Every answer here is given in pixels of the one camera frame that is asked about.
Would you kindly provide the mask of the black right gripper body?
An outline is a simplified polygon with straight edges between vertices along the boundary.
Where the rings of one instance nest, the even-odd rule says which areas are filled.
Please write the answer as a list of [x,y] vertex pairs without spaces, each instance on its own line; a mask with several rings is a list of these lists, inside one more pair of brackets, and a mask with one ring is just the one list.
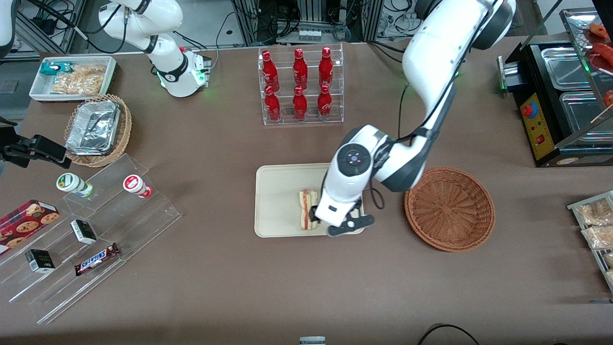
[[1,161],[27,168],[35,139],[18,135],[0,135]]

